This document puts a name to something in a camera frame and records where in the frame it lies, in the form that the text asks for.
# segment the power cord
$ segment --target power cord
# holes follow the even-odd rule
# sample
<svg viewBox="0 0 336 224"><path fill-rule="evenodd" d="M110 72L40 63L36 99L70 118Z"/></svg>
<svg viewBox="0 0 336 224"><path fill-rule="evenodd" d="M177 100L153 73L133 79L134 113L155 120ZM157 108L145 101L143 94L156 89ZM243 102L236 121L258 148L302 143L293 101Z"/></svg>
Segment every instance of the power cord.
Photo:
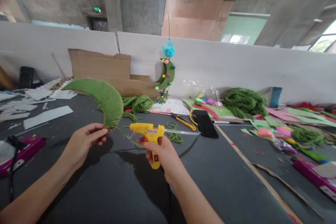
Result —
<svg viewBox="0 0 336 224"><path fill-rule="evenodd" d="M18 158L19 150L24 149L28 144L20 142L14 135L9 136L7 141L15 148L13 160L9 169L9 200L12 202L14 200L14 166Z"/></svg>

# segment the pink paper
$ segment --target pink paper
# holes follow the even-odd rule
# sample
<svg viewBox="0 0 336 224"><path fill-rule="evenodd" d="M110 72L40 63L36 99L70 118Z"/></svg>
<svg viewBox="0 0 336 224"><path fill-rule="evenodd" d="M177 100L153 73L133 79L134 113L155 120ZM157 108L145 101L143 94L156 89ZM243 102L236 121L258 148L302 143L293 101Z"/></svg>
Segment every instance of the pink paper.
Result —
<svg viewBox="0 0 336 224"><path fill-rule="evenodd" d="M274 110L273 108L267 108L267 107L265 107L265 108L270 114L272 114L276 117L279 117L282 120L301 122L299 119L296 119L295 117L292 117L293 115L288 113L287 108L285 110L278 110L278 111Z"/></svg>

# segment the black cable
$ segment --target black cable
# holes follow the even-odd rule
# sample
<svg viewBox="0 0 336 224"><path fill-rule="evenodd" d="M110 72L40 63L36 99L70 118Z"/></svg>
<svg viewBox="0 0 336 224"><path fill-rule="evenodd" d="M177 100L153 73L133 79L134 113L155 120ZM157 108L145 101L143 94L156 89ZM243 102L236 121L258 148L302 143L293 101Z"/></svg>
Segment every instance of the black cable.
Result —
<svg viewBox="0 0 336 224"><path fill-rule="evenodd" d="M13 202L13 200L14 200L14 181L13 181L13 178L14 178L14 166L15 166L16 160L18 158L17 157L18 153L19 153L19 148L16 147L15 148L14 157L13 157L13 161L12 161L12 163L10 165L10 169L9 169L9 192L10 192L9 202Z"/></svg>

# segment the crescent moon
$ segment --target crescent moon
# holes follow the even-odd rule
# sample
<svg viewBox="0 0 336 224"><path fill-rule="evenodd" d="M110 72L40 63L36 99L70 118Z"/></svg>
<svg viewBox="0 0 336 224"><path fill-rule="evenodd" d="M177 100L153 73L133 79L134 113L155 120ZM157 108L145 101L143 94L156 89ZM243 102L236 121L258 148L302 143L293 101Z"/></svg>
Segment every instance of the crescent moon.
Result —
<svg viewBox="0 0 336 224"><path fill-rule="evenodd" d="M158 86L159 89L165 89L167 87L169 87L169 82L173 82L174 77L175 77L175 69L172 69L172 67L174 66L174 64L169 60L168 64L163 63L163 71L162 71L162 75L167 76L167 74L170 74L170 77L166 77L163 78L162 75L160 77L160 79L157 81L160 83L160 85Z"/></svg>
<svg viewBox="0 0 336 224"><path fill-rule="evenodd" d="M62 90L76 90L93 96L101 105L104 113L104 127L119 124L124 105L119 92L105 81L97 79L78 79L70 82Z"/></svg>

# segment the gray table surface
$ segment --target gray table surface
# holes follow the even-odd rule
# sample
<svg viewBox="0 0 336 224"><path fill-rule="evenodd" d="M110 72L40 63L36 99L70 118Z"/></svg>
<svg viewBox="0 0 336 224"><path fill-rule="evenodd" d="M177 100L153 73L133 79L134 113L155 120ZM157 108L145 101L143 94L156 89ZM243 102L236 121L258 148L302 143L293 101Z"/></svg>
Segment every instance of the gray table surface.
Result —
<svg viewBox="0 0 336 224"><path fill-rule="evenodd" d="M282 153L277 148L275 148L271 142L265 139L255 135L248 135L244 137L244 133L241 131L243 128L244 127L221 126L221 129L238 146L238 148L250 162L258 163L264 166L285 180L321 214L325 220L325 224L335 223L336 204L326 195L324 195L303 175L301 175L294 167L292 167L292 162L290 161L291 156ZM331 146L316 148L316 151L336 160L336 149ZM307 155L303 153L300 154L304 156L307 161L309 160L313 163L316 163ZM259 170L259 172L305 224L321 223L317 215L307 208L280 181L262 170Z"/></svg>
<svg viewBox="0 0 336 224"><path fill-rule="evenodd" d="M92 97L78 95L71 100L49 102L47 107L66 105L73 113L21 136L20 139L34 134L46 137L47 144L15 172L15 197L52 167L76 129L104 120ZM39 104L31 112L32 116L43 112L42 107L43 104ZM159 114L139 116L143 118L140 122L154 125L175 121ZM178 130L190 130L175 122ZM22 124L8 130L14 123L22 123L22 119L0 124L1 139L24 130ZM130 123L129 119L121 119L119 128L124 134L131 133L124 127ZM226 224L293 223L232 146L220 133L219 136L218 139L202 136L196 139L183 135L184 143L174 143L174 147L223 221ZM9 202L8 178L0 179L0 192L0 209L3 209ZM330 203L324 199L321 202L321 207L334 211ZM119 130L113 130L106 143L90 150L84 165L50 205L40 223L168 223L169 218L172 223L185 223L174 195L171 205L169 213L169 194L163 173L150 167L144 151L136 149Z"/></svg>

